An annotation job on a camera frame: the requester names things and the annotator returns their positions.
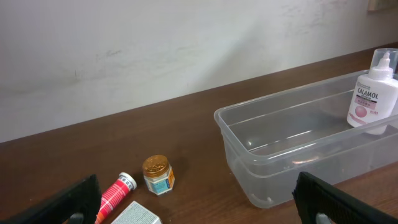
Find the white green medicine box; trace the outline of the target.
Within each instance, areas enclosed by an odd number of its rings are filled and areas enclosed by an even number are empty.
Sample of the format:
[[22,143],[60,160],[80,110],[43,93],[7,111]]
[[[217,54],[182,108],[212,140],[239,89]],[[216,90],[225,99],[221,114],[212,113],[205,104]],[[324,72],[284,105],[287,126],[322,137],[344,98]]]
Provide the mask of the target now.
[[162,224],[162,221],[146,207],[133,201],[111,224]]

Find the orange effervescent tablet tube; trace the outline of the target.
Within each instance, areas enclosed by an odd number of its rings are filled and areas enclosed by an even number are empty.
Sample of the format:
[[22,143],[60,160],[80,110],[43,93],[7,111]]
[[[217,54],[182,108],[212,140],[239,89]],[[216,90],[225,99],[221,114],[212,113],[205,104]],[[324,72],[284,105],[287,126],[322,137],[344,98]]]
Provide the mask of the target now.
[[127,173],[121,172],[118,179],[102,195],[95,224],[101,224],[132,190],[137,187],[136,181]]

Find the small gold-lid balm jar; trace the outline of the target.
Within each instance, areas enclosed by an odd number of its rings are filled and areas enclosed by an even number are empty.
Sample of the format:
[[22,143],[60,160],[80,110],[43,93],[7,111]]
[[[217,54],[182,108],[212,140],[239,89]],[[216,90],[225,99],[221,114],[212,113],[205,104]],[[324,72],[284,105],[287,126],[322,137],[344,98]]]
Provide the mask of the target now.
[[169,160],[163,155],[147,158],[142,165],[147,188],[156,195],[170,192],[175,183],[175,176]]

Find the clear plastic container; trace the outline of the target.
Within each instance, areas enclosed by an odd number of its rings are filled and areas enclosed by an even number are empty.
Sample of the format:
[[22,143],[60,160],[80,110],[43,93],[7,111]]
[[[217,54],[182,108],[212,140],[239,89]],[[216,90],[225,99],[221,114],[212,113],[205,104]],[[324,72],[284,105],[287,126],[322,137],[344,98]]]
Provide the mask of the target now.
[[329,184],[397,161],[397,116],[348,124],[358,72],[215,111],[226,160],[249,201],[271,208],[292,199],[299,173]]

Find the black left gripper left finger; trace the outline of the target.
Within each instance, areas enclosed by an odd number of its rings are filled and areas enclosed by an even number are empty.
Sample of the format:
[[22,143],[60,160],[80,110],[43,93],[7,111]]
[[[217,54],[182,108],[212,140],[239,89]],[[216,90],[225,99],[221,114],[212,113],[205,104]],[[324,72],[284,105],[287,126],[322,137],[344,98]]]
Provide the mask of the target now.
[[8,219],[1,220],[1,224],[94,224],[100,210],[101,196],[98,178],[93,174],[47,200]]

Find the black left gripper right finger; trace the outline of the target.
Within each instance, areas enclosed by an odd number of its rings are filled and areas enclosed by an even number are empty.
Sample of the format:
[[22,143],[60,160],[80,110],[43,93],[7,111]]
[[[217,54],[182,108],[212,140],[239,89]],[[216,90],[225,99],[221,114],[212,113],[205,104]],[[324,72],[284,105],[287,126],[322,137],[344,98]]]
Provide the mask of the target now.
[[292,192],[302,223],[397,224],[397,219],[329,183],[300,172]]

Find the white calamine lotion bottle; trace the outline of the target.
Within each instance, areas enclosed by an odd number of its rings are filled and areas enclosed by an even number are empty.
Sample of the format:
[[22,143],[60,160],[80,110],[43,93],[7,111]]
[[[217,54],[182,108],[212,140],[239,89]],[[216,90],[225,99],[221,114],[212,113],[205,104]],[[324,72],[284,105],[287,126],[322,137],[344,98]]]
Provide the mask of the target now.
[[358,127],[389,117],[397,101],[397,49],[374,51],[370,69],[356,81],[347,122]]

